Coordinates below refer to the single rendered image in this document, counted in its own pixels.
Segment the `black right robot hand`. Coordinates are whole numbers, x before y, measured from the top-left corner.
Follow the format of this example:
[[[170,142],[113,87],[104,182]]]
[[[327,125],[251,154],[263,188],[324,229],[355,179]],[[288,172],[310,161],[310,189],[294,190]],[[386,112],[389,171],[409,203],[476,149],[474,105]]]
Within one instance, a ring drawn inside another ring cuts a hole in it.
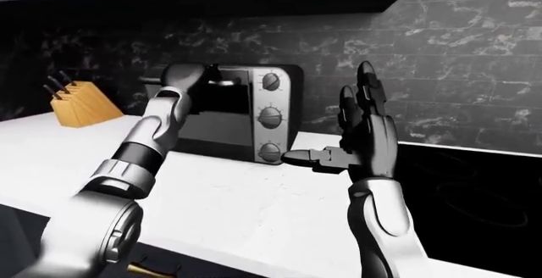
[[[338,124],[343,130],[338,147],[290,150],[283,163],[311,168],[317,173],[347,171],[352,182],[366,178],[393,178],[398,153],[394,120],[385,112],[386,96],[372,64],[357,69],[357,85],[340,90]]]

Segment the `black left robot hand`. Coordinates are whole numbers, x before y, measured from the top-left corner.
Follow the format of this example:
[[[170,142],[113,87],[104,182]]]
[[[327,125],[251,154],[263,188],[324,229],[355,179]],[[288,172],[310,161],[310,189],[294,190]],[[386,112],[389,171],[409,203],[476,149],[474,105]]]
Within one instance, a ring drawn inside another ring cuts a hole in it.
[[[161,75],[162,86],[173,87],[189,95],[198,94],[211,82],[221,80],[220,71],[207,64],[170,64]]]

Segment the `toaster oven glass door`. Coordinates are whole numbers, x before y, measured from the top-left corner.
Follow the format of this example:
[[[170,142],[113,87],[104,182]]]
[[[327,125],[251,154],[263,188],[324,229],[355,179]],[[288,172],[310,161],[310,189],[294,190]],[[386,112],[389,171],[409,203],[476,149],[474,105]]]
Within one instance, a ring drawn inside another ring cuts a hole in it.
[[[207,156],[238,154],[252,145],[248,82],[222,75],[198,94],[162,86],[169,64],[151,67],[141,78],[158,90],[124,140],[124,147],[144,163],[161,163],[170,151]]]

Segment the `silver toaster oven body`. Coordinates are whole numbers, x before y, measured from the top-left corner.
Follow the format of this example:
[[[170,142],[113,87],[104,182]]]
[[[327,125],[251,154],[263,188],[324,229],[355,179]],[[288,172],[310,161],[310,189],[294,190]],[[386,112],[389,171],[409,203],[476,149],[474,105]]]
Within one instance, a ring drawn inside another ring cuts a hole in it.
[[[266,142],[277,145],[282,153],[290,150],[296,139],[302,120],[303,70],[290,64],[216,64],[222,75],[230,75],[245,79],[248,82],[249,115],[252,123],[252,145],[238,154],[208,156],[225,158],[249,163],[279,165],[266,163],[257,155],[260,147]],[[280,78],[280,86],[274,92],[264,90],[262,78],[268,73],[275,73]],[[282,114],[279,127],[268,130],[257,121],[257,117],[266,107],[277,108]]]

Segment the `round silver oven knob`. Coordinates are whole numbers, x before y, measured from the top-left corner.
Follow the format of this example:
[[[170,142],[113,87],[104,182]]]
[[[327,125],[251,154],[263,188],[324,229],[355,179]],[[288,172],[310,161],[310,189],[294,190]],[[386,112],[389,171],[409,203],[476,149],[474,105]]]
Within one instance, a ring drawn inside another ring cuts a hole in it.
[[[279,89],[280,78],[275,73],[268,73],[262,78],[262,87],[264,90],[274,92]]]
[[[282,152],[277,145],[266,142],[260,147],[257,155],[266,163],[278,163]]]
[[[281,112],[274,107],[262,109],[257,117],[257,121],[268,130],[273,130],[281,124],[283,118]]]

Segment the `wooden knife block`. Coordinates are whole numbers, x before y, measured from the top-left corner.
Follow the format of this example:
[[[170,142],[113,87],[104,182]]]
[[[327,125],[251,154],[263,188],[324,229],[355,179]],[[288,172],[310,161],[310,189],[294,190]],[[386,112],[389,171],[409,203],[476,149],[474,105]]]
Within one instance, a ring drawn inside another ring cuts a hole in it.
[[[63,127],[81,128],[123,117],[123,113],[91,81],[75,81],[64,86],[50,105]]]

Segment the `black glass cooktop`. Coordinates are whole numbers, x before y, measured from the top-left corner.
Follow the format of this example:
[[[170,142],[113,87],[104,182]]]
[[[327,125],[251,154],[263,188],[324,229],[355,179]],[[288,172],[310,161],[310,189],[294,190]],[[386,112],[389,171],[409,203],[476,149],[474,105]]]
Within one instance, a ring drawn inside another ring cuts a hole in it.
[[[542,278],[542,155],[402,143],[395,178],[430,258]]]

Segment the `black-handled knife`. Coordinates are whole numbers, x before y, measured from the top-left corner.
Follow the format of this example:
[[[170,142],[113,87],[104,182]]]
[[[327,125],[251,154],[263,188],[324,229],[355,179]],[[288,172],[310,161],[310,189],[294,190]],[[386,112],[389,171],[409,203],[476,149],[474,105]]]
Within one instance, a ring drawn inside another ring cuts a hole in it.
[[[65,94],[71,94],[71,92],[63,85],[61,84],[57,79],[53,78],[52,76],[47,77],[49,81],[51,81],[60,91],[64,92]]]
[[[58,94],[57,94],[50,86],[48,86],[47,84],[44,84],[42,87],[43,87],[44,89],[46,89],[46,91],[49,92],[49,93],[52,95],[52,97],[53,97],[54,99],[62,100],[62,97],[60,97],[60,96],[59,96],[59,95],[58,95]]]
[[[62,70],[58,72],[71,86],[77,86],[77,84]]]

